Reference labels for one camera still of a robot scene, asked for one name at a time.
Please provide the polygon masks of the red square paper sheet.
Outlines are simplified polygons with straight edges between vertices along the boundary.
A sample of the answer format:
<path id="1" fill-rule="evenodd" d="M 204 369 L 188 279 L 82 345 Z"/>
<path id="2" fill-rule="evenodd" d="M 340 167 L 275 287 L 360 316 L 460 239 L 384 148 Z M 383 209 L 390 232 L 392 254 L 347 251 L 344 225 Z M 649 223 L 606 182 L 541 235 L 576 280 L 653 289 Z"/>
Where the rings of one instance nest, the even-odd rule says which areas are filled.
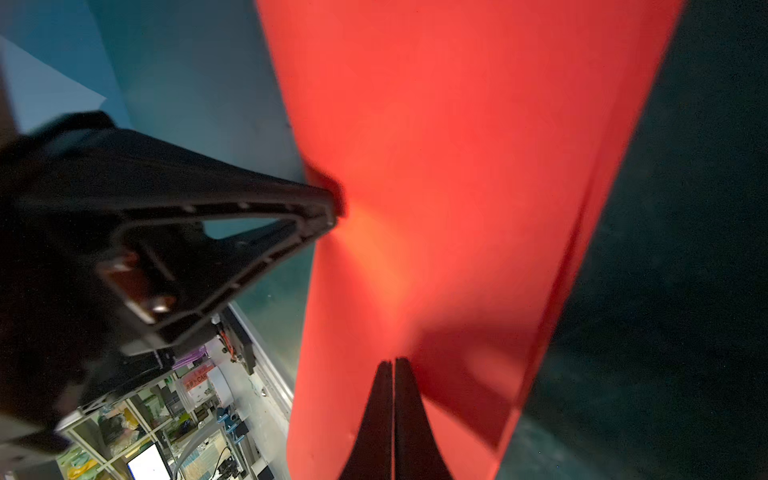
<path id="1" fill-rule="evenodd" d="M 492 479 L 679 1 L 260 1 L 318 241 L 287 463 L 335 479 L 405 357 L 457 479 Z"/>

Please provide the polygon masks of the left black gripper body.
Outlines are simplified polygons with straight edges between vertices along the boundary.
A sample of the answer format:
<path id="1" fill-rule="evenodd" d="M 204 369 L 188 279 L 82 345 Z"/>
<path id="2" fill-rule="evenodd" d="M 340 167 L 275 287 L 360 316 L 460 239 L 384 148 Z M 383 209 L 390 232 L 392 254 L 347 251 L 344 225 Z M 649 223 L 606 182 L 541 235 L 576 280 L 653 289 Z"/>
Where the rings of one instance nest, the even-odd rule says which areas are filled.
<path id="1" fill-rule="evenodd" d="M 79 270 L 1 202 L 1 453 L 55 456 L 78 407 L 169 372 L 170 349 L 127 356 Z"/>

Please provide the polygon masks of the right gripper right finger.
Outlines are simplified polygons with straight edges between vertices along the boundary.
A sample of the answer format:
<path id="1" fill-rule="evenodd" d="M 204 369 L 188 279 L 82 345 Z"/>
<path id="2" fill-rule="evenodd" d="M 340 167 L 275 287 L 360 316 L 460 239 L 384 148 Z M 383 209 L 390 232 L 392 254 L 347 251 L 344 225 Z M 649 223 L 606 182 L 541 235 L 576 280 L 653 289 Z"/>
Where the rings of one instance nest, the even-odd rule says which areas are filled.
<path id="1" fill-rule="evenodd" d="M 397 480 L 452 480 L 422 402 L 410 362 L 395 360 L 394 478 Z"/>

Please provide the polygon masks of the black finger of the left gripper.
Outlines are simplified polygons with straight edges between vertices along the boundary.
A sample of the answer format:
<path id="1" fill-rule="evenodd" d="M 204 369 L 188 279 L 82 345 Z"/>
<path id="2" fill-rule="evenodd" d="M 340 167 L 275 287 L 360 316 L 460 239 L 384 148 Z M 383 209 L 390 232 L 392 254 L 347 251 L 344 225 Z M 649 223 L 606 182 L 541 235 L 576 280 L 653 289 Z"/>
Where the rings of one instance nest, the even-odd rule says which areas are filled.
<path id="1" fill-rule="evenodd" d="M 178 346 L 336 219 L 328 190 L 64 115 L 1 149 L 1 308 L 27 341 Z"/>

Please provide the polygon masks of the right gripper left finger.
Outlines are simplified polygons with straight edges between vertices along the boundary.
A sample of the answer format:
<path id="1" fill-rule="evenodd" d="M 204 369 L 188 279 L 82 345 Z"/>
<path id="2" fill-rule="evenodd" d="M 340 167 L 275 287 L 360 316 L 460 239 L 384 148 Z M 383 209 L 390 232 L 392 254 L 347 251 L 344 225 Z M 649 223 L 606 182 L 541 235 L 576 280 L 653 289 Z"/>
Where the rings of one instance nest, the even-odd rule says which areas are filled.
<path id="1" fill-rule="evenodd" d="M 341 480 L 390 480 L 393 462 L 393 365 L 376 370 L 359 431 Z"/>

